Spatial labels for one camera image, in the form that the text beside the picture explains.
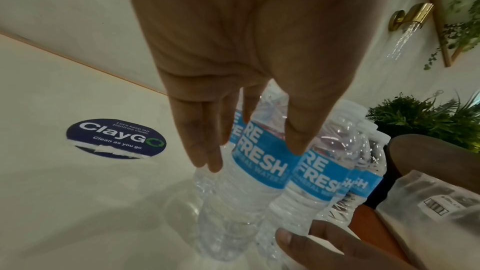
sticker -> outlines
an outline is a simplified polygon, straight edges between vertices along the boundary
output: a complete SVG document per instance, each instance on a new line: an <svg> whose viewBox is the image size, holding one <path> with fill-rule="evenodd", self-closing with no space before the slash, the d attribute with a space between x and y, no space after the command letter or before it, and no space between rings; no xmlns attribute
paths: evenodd
<svg viewBox="0 0 480 270"><path fill-rule="evenodd" d="M341 183L341 187L338 189L338 194L342 196L346 195L350 188L352 188L352 186L358 181L360 175L362 175L362 171L358 169L350 170L346 178Z"/></svg>
<svg viewBox="0 0 480 270"><path fill-rule="evenodd" d="M465 207L448 195L436 195L429 197L418 204L423 211L432 220L438 222L452 213L463 210Z"/></svg>
<svg viewBox="0 0 480 270"><path fill-rule="evenodd" d="M370 171L363 171L350 190L358 196L367 198L380 184L382 179L383 177L375 175Z"/></svg>
<svg viewBox="0 0 480 270"><path fill-rule="evenodd" d="M262 184L284 189L301 156L293 155L281 138L250 121L231 156L235 163Z"/></svg>
<svg viewBox="0 0 480 270"><path fill-rule="evenodd" d="M236 144L240 136L242 136L242 131L245 128L244 119L242 117L242 111L237 110L235 112L235 118L233 121L233 127L231 128L230 139L229 142Z"/></svg>
<svg viewBox="0 0 480 270"><path fill-rule="evenodd" d="M291 181L308 194L329 202L350 171L317 152L309 150L295 168Z"/></svg>
<svg viewBox="0 0 480 270"><path fill-rule="evenodd" d="M71 125L66 138L88 153L114 159L149 158L167 146L157 131L118 119L89 119Z"/></svg>

clear plastic bottle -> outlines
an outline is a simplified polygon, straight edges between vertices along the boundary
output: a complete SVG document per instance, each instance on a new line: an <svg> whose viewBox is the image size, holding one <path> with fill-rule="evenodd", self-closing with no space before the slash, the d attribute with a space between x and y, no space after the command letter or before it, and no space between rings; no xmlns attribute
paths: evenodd
<svg viewBox="0 0 480 270"><path fill-rule="evenodd" d="M335 194L335 199L330 203L331 208L329 208L328 220L332 218L337 219L339 223L345 221L344 213L348 211L345 210L345 204L349 203L348 192L351 187L355 185L360 175L367 169L370 165L370 143L369 136L373 131L378 129L378 126L368 119L364 119L358 123L356 126L358 130L358 151L360 154L358 163L355 166L355 169L350 172L345 182L342 184L342 187Z"/></svg>
<svg viewBox="0 0 480 270"><path fill-rule="evenodd" d="M341 226L350 225L355 209L365 203L387 172L387 159L384 147L389 143L390 136L380 131L373 131L368 138L371 155L369 165L351 187L345 198L334 206L334 210L330 212L328 220L334 224Z"/></svg>
<svg viewBox="0 0 480 270"><path fill-rule="evenodd" d="M285 189L301 156L284 141L288 97L260 103L198 215L199 249L232 261L254 240L265 209Z"/></svg>
<svg viewBox="0 0 480 270"><path fill-rule="evenodd" d="M280 89L277 83L272 79L265 91L263 92L259 104L266 103L267 101L272 101L281 98L285 93ZM233 126L230 133L230 138L226 145L220 147L221 158L223 160L230 157L232 150L235 148L235 145L239 141L242 131L245 128L245 123L242 116L242 106L243 106L243 90L240 90L240 96L238 97L238 103L236 104L235 118L233 121ZM220 173L210 172L207 165L197 168L193 175L193 182L195 188L198 192L198 195L202 200L204 200L207 195L210 193L210 190L214 186L215 182L218 180Z"/></svg>
<svg viewBox="0 0 480 270"><path fill-rule="evenodd" d="M281 227L307 235L315 215L329 205L355 167L359 155L356 125L366 113L365 107L340 100L295 168L285 192L268 207L256 246L270 265L279 263L280 267L284 262L284 253L275 242L275 231Z"/></svg>

plastic bag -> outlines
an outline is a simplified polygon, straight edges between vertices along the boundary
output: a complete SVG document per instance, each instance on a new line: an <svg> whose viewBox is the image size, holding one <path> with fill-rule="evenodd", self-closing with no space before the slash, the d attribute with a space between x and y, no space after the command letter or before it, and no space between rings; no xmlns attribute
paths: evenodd
<svg viewBox="0 0 480 270"><path fill-rule="evenodd" d="M376 211L418 268L480 269L480 195L412 171Z"/></svg>

barcode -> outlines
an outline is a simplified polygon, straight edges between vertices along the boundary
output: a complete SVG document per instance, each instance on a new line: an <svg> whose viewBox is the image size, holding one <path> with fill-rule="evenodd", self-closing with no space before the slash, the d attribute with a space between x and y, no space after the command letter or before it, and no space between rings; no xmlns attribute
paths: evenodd
<svg viewBox="0 0 480 270"><path fill-rule="evenodd" d="M433 210L435 213L437 213L440 216L450 212L447 209L445 209L441 204L439 204L438 202L436 202L431 198L425 200L424 203L427 207L429 207L431 210Z"/></svg>

wooden frame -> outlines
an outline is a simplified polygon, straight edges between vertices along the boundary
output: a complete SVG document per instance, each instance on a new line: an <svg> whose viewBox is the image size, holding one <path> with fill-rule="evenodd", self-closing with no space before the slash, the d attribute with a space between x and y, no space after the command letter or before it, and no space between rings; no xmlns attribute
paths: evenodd
<svg viewBox="0 0 480 270"><path fill-rule="evenodd" d="M440 50L441 55L443 57L443 62L445 63L445 67L451 67L455 60L459 57L462 53L463 48L459 47L455 50L452 56L449 54L449 49L446 45L442 45L442 33L444 31L445 26L445 9L442 5L442 0L430 0L430 2L435 6L433 9L433 20L435 22L435 29L438 35L438 41L440 42Z"/></svg>

